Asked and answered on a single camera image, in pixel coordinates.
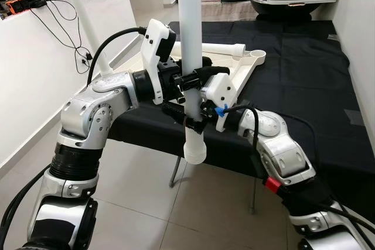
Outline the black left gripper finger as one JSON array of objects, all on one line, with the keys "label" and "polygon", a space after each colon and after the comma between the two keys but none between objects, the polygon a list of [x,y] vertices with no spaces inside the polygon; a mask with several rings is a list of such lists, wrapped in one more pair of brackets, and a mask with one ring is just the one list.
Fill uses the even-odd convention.
[{"label": "black left gripper finger", "polygon": [[230,68],[225,66],[203,66],[195,69],[192,73],[183,74],[179,77],[179,89],[180,91],[201,89],[209,78],[220,73],[230,74]]}]

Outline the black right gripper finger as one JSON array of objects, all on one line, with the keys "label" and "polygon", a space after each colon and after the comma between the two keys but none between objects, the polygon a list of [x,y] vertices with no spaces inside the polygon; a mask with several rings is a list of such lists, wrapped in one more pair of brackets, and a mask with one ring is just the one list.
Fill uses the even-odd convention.
[{"label": "black right gripper finger", "polygon": [[184,106],[171,102],[164,102],[161,104],[161,111],[167,116],[172,117],[177,124],[182,124],[186,129],[191,129],[199,135],[203,134],[207,122],[198,121],[198,119],[193,119],[192,117],[187,116],[187,114],[185,114]]}]

